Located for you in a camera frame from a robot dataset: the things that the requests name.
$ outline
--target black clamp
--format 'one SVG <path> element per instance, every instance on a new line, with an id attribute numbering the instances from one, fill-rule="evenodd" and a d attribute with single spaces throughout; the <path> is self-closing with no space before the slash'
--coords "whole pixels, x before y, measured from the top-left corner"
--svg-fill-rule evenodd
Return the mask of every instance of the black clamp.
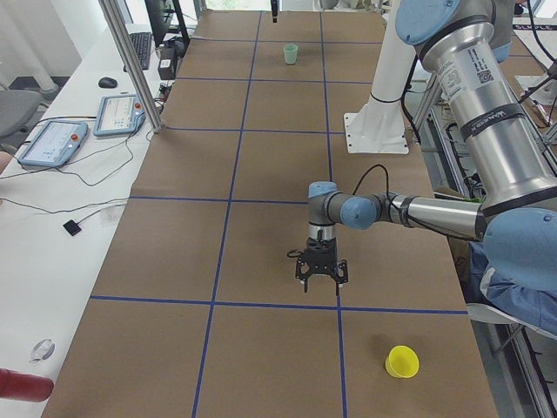
<path id="1" fill-rule="evenodd" d="M 314 274 L 331 277 L 339 295 L 341 285 L 348 283 L 348 262 L 337 261 L 337 240 L 309 238 L 305 250 L 292 250 L 287 256 L 296 260 L 296 279 L 304 284 L 307 293 L 308 280 Z"/>

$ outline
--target black velcro strap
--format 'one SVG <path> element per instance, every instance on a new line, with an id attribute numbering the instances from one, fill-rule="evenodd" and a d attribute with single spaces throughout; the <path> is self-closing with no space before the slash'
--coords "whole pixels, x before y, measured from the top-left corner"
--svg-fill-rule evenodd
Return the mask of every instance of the black velcro strap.
<path id="1" fill-rule="evenodd" d="M 415 196 L 406 196 L 405 199 L 400 204 L 400 208 L 399 208 L 400 223 L 404 225 L 406 228 L 412 228 L 412 225 L 410 225 L 410 222 L 408 222 L 408 208 L 410 207 L 410 204 L 414 199 L 416 199 Z"/>
<path id="2" fill-rule="evenodd" d="M 479 135 L 488 127 L 498 124 L 503 120 L 524 117 L 524 111 L 522 110 L 522 106 L 520 106 L 519 104 L 504 104 L 502 106 L 496 107 L 488 113 L 484 113 L 483 115 L 472 119 L 470 122 L 460 128 L 460 134 L 466 141 L 468 138 Z"/>

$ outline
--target red can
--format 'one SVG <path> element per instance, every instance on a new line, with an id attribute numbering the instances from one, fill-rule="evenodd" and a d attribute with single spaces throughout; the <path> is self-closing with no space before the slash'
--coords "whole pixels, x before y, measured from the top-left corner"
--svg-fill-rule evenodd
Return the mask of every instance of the red can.
<path id="1" fill-rule="evenodd" d="M 0 398 L 42 402 L 52 393 L 54 382 L 48 377 L 0 368 Z"/>

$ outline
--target computer monitor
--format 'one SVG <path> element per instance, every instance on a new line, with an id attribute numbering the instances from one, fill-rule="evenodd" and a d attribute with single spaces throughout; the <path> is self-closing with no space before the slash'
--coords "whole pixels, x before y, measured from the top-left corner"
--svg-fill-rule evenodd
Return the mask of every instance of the computer monitor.
<path id="1" fill-rule="evenodd" d="M 145 7 L 151 23 L 151 31 L 155 45 L 159 46 L 164 41 L 164 36 L 171 27 L 174 15 L 178 18 L 180 32 L 184 41 L 189 41 L 185 28 L 184 15 L 179 0 L 145 0 Z"/>

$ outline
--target computer mouse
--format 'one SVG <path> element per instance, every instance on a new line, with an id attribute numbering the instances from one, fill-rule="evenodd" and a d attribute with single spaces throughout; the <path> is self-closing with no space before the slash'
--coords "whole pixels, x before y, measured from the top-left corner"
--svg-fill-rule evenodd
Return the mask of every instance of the computer mouse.
<path id="1" fill-rule="evenodd" d="M 116 81 L 114 78 L 103 77 L 98 80 L 98 86 L 101 89 L 115 89 L 118 86 L 118 81 Z"/>

